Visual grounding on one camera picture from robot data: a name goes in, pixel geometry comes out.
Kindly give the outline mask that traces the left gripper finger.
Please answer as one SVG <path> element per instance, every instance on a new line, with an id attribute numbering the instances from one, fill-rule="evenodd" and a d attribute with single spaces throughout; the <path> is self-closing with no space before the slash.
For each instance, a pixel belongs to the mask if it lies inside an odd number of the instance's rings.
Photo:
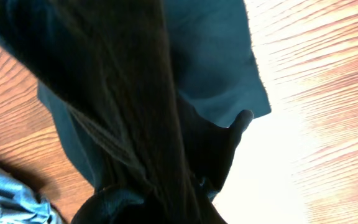
<path id="1" fill-rule="evenodd" d="M 217 126 L 207 120 L 204 120 L 198 128 L 194 172 L 205 178 L 213 190 L 222 189 L 242 133 L 248 128 L 253 118 L 251 111 L 242 110 L 227 128 Z"/>

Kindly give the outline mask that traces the dark navy shirt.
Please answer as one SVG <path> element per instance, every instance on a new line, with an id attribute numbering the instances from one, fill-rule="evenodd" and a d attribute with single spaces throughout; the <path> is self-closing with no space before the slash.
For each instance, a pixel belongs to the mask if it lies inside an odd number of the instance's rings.
<path id="1" fill-rule="evenodd" d="M 223 222 L 198 128 L 271 111 L 243 1 L 0 1 L 0 45 L 94 188 L 73 223 Z"/>

